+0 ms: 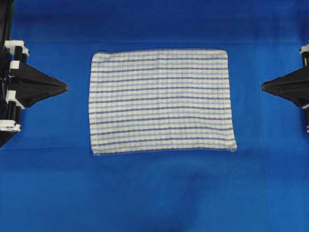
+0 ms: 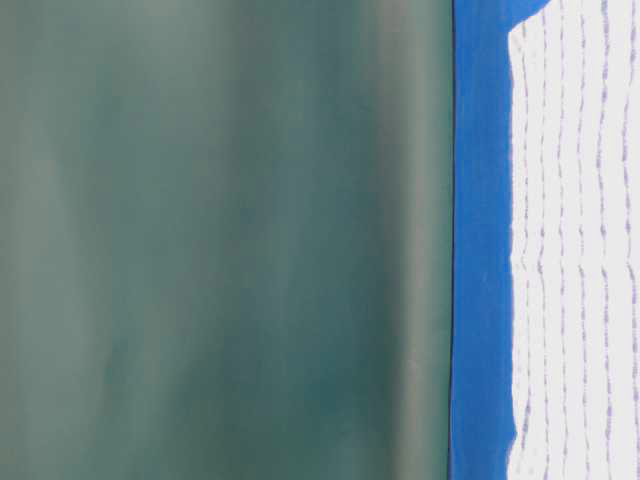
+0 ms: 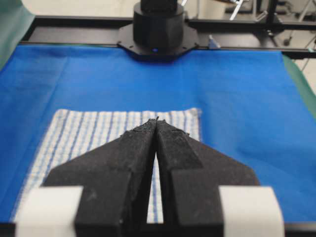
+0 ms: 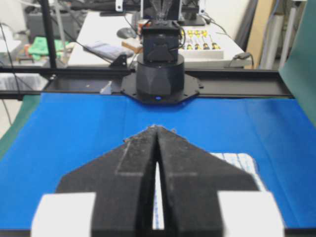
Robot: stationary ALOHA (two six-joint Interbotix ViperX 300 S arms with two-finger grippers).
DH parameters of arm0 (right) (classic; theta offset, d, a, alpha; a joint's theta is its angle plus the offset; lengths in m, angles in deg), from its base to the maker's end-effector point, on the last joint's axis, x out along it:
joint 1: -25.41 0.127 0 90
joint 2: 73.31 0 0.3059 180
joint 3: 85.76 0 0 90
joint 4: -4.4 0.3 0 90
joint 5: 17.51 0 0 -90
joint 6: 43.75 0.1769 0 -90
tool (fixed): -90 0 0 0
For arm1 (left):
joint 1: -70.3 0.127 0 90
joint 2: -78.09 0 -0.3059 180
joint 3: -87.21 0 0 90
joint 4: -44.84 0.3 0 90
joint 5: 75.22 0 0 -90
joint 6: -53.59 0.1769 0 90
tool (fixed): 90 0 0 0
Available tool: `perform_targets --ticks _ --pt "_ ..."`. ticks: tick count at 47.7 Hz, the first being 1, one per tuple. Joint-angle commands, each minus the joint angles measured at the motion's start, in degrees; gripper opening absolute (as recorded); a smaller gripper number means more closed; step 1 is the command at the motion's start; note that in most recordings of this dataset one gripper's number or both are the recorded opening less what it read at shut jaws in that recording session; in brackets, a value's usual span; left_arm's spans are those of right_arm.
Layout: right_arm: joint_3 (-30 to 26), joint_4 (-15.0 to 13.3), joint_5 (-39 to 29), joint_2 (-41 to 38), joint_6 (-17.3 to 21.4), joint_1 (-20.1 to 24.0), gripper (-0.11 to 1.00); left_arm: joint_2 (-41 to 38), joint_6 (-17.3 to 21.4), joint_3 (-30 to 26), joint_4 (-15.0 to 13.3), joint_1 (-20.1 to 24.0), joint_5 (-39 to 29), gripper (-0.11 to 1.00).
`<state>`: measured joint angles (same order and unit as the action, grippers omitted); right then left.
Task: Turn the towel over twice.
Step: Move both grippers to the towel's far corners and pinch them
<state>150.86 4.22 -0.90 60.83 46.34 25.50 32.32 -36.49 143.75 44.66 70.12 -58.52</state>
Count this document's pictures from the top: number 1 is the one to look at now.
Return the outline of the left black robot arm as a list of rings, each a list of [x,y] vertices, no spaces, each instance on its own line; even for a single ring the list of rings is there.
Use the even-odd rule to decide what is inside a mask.
[[[0,130],[20,132],[21,111],[68,91],[64,82],[27,63],[29,49],[23,40],[11,40],[14,1],[0,2]]]

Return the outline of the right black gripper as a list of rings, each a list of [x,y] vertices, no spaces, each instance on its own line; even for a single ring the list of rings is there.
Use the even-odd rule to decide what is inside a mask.
[[[303,68],[285,76],[280,76],[262,84],[262,90],[274,96],[291,101],[298,107],[306,110],[306,131],[309,132],[309,90],[308,89],[283,89],[274,88],[279,86],[309,84],[309,42],[299,49],[302,57]]]

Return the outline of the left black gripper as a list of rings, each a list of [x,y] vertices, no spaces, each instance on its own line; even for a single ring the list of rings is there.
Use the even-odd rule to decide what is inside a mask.
[[[23,40],[6,40],[0,51],[0,130],[21,131],[20,111],[65,93],[68,85],[27,65]]]

